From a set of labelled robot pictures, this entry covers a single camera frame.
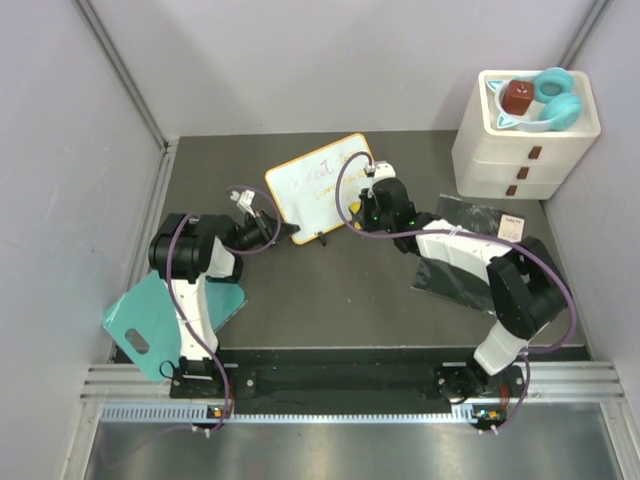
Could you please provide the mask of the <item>yellow black whiteboard eraser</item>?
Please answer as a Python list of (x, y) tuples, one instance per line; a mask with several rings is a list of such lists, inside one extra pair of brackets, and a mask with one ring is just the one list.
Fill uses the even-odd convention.
[(348, 210), (349, 213), (351, 215), (351, 220), (350, 223), (357, 229), (357, 230), (361, 230), (361, 224), (359, 222), (359, 220), (361, 219), (361, 202), (357, 201), (357, 202), (353, 202), (349, 205)]

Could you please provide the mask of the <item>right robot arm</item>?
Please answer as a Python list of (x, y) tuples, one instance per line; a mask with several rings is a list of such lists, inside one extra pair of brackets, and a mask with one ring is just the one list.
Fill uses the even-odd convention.
[(569, 306), (564, 281), (535, 237), (509, 243), (419, 212), (396, 178), (364, 188), (348, 211), (359, 230), (382, 232), (401, 252), (445, 263), (488, 286), (497, 320), (466, 372), (469, 388), (478, 395), (498, 389), (502, 371)]

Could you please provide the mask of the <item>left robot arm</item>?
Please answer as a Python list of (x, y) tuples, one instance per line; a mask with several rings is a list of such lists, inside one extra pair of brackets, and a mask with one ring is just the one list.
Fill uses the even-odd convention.
[(166, 217), (151, 240), (148, 260), (170, 291), (182, 359), (204, 362), (218, 349), (206, 287), (236, 284), (242, 275), (244, 254), (300, 231), (299, 225), (279, 221), (263, 210), (246, 213), (242, 224), (228, 215), (195, 218), (172, 213)]

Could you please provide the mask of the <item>yellow framed whiteboard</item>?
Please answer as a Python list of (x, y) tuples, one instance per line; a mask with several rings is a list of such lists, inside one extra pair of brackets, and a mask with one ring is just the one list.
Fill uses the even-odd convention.
[(326, 234), (343, 225), (335, 205), (335, 188), (340, 188), (340, 204), (347, 214), (347, 207), (371, 184), (364, 173), (368, 163), (364, 156), (349, 162), (346, 171), (340, 172), (348, 158), (360, 151), (371, 152), (365, 136), (356, 133), (265, 173), (265, 182), (282, 219), (300, 227), (292, 236), (295, 244), (304, 245), (319, 233)]

